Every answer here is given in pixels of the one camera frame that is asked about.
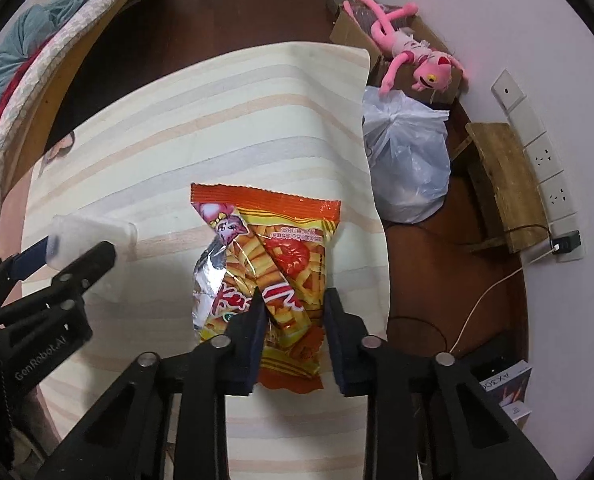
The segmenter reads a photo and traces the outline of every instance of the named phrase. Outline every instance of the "teal blanket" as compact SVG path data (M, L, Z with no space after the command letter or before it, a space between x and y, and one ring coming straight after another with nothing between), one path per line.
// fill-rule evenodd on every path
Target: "teal blanket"
M19 16L0 46L0 98L16 70L87 1L52 0Z

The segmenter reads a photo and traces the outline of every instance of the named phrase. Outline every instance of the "garbage bag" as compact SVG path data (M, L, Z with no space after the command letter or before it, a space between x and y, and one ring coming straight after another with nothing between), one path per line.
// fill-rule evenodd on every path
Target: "garbage bag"
M363 94L363 141L377 212L382 219L417 223L443 204L451 163L448 111L432 110L402 91Z

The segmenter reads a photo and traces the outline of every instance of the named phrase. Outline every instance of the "translucent plastic container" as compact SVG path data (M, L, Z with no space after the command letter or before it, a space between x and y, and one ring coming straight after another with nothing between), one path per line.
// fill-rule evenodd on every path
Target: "translucent plastic container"
M80 213L56 215L50 224L46 264L61 270L104 240L114 245L117 258L114 267L90 288L90 292L116 303L121 298L127 263L132 259L137 242L137 228L130 222Z

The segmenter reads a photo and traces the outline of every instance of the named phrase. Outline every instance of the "electrical outlet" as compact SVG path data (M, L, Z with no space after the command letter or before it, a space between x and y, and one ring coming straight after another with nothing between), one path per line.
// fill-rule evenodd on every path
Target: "electrical outlet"
M539 184L539 188L549 222L575 213L563 171Z
M546 131L546 128L537 117L529 99L524 99L508 113L508 119L519 135L522 145L526 146Z
M575 250L567 254L556 254L558 262L571 262L573 260L581 260L586 256L586 245L584 245L584 237L582 235L580 224L578 222L578 214L572 214L567 217L554 221L550 225L551 234L553 238L565 235L571 231L579 231L581 237L581 245Z
M491 87L493 94L507 112L511 111L524 97L524 92L517 86L507 70L501 73Z
M524 151L539 182L551 178L562 170L548 134L541 134L526 146Z

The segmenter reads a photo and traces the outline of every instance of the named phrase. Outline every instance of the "wooden bed frame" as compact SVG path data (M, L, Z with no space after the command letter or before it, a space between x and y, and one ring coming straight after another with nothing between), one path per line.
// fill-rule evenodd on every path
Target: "wooden bed frame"
M90 52L94 42L128 1L117 0L112 4L98 22L77 41L77 44L68 51L64 59L59 63L43 93L37 98L34 108L24 119L23 129L26 134L20 136L23 138L19 140L16 150L13 150L14 158L10 164L7 164L4 194L7 195L14 184L19 182L24 174L42 157L57 111L77 70L88 52Z

